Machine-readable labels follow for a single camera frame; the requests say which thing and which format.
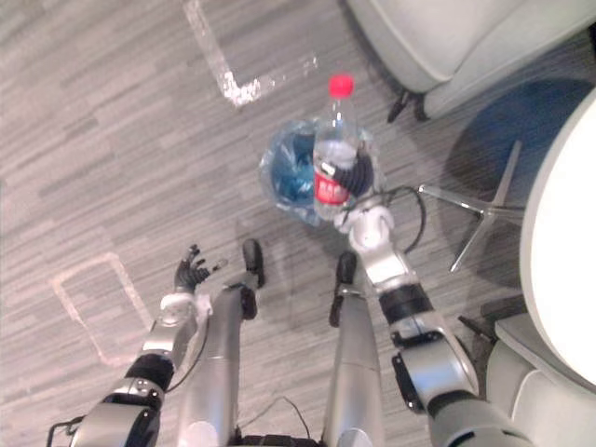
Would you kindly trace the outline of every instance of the red bottle label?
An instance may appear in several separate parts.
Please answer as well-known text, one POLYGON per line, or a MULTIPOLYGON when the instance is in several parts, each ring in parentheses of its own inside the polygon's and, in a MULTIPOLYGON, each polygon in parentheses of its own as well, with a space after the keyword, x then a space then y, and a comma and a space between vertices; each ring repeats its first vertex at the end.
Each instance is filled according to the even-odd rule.
POLYGON ((315 171, 315 198, 327 205, 342 205, 349 198, 349 193, 338 182, 315 171))

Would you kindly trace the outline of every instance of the white table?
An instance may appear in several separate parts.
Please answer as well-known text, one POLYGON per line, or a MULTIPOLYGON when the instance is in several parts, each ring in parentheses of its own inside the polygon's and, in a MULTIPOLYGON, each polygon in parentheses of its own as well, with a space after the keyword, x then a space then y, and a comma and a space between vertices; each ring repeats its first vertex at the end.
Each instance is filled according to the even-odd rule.
POLYGON ((521 284, 540 336, 596 385, 596 89, 552 144, 521 231, 521 284))

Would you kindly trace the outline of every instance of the wire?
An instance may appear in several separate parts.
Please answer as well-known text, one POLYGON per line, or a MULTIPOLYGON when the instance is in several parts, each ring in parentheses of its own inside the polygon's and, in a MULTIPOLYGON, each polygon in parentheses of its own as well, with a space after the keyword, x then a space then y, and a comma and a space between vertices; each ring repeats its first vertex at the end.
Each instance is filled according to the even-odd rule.
POLYGON ((302 422, 302 425, 305 427, 306 430, 306 436, 312 440, 312 438, 310 437, 310 430, 308 429, 308 425, 306 424, 305 419, 302 417, 302 414, 300 413, 300 410, 298 409, 298 406, 292 402, 288 397, 286 396, 280 396, 276 399, 273 400, 273 402, 271 402, 269 405, 267 405, 264 410, 262 410, 260 413, 258 413, 256 416, 254 416, 250 421, 242 424, 240 426, 240 428, 244 429, 245 427, 248 427, 250 424, 252 424, 253 422, 257 421, 258 419, 262 418, 263 416, 266 415, 266 413, 271 410, 273 408, 273 406, 278 403, 280 400, 285 400, 286 402, 288 402, 293 409, 296 411, 296 414, 298 414, 298 417, 300 418, 300 422, 302 422))
POLYGON ((425 202, 422 199, 422 197, 420 196, 420 193, 418 192, 418 190, 415 188, 412 188, 411 186, 406 186, 406 185, 396 186, 395 188, 389 189, 387 191, 378 191, 378 192, 373 193, 371 196, 366 196, 366 197, 358 199, 353 204, 344 208, 344 211, 346 211, 346 213, 344 215, 344 221, 342 222, 342 224, 345 224, 345 222, 347 222, 347 218, 348 218, 350 212, 355 210, 358 207, 358 205, 361 205, 362 203, 366 202, 367 200, 370 200, 371 198, 380 196, 382 198, 383 206, 388 208, 389 205, 391 205, 391 202, 401 192, 413 194, 416 197, 416 203, 418 204, 418 208, 420 210, 420 226, 418 228, 418 234, 413 239, 412 243, 410 243, 410 245, 408 245, 408 247, 403 251, 405 254, 408 254, 410 251, 412 251, 413 249, 416 248, 416 246, 420 242, 420 239, 422 239, 422 235, 425 233, 425 229, 427 228, 427 207, 425 206, 425 202))
POLYGON ((207 337, 209 336, 209 325, 210 325, 210 317, 207 317, 207 328, 205 329, 205 338, 203 338, 203 344, 201 345, 201 348, 198 350, 198 354, 196 354, 195 360, 193 361, 193 364, 190 366, 190 368, 188 369, 188 371, 184 374, 183 378, 180 379, 180 382, 178 382, 176 385, 171 386, 168 391, 166 391, 166 394, 172 392, 174 389, 176 389, 178 386, 182 385, 183 382, 186 380, 186 378, 190 375, 190 373, 193 371, 193 369, 196 367, 196 364, 198 363, 198 361, 201 358, 201 355, 203 354, 203 351, 205 350, 205 345, 207 344, 207 337))
POLYGON ((54 442, 54 434, 56 432, 56 428, 62 427, 62 431, 66 429, 66 434, 70 437, 74 436, 78 427, 73 429, 73 426, 80 424, 85 416, 77 416, 70 421, 67 422, 59 422, 54 424, 52 427, 49 428, 47 431, 47 440, 46 440, 46 447, 52 447, 52 443, 54 442))

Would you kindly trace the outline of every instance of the plastic bag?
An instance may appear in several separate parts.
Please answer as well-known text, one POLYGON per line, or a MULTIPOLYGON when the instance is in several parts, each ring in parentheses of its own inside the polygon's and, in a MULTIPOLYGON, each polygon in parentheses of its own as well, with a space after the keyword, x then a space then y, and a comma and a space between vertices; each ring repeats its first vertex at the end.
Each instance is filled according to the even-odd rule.
MULTIPOLYGON (((323 222, 314 208, 313 148, 317 123, 317 119, 312 119, 285 125, 274 135, 259 165, 261 186, 276 207, 312 226, 323 222)), ((373 138, 364 129, 359 130, 359 136, 372 157, 374 189, 378 190, 384 177, 378 169, 373 138)))

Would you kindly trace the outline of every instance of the water bottle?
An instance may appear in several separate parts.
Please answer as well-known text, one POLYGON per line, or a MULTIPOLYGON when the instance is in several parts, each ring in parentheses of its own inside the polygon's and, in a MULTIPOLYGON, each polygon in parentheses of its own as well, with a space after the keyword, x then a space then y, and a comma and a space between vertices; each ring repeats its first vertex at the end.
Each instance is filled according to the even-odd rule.
POLYGON ((350 100, 354 81, 348 74, 337 74, 329 80, 330 103, 323 112, 315 136, 315 211, 325 221, 332 221, 349 199, 349 193, 326 175, 323 163, 350 169, 356 161, 358 126, 350 100))

